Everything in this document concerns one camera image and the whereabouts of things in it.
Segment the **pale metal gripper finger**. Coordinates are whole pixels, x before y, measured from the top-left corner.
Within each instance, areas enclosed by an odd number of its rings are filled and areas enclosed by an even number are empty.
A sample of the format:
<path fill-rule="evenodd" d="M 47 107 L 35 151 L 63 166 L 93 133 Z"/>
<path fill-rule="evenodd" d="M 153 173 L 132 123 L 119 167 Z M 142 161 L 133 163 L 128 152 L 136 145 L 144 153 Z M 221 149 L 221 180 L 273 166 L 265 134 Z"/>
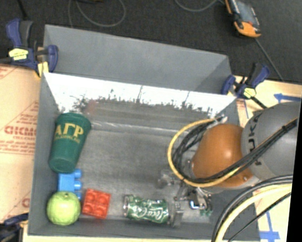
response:
<path fill-rule="evenodd" d="M 170 212 L 170 227 L 179 227 L 182 222 L 184 211 L 181 208 L 181 205 L 179 202 L 173 202 L 171 205 L 171 212 Z"/>
<path fill-rule="evenodd" d="M 170 186 L 178 187 L 180 185 L 180 179 L 172 171 L 162 169 L 159 171 L 156 185 L 159 189 Z"/>

